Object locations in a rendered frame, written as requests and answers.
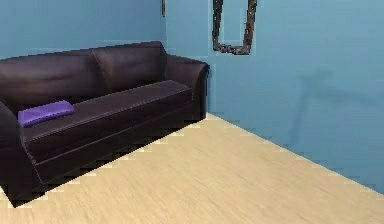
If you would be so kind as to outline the purple cushion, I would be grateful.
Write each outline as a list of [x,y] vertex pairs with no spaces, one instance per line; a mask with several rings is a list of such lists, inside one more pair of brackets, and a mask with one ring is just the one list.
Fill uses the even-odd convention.
[[18,122],[23,127],[30,127],[75,113],[74,107],[67,101],[58,101],[18,112]]

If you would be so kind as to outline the dark brown leather sofa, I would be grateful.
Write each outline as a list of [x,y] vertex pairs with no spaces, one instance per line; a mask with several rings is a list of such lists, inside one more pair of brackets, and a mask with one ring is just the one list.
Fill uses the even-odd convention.
[[[207,63],[159,41],[0,60],[0,188],[19,206],[206,116]],[[18,112],[72,115],[23,127]]]

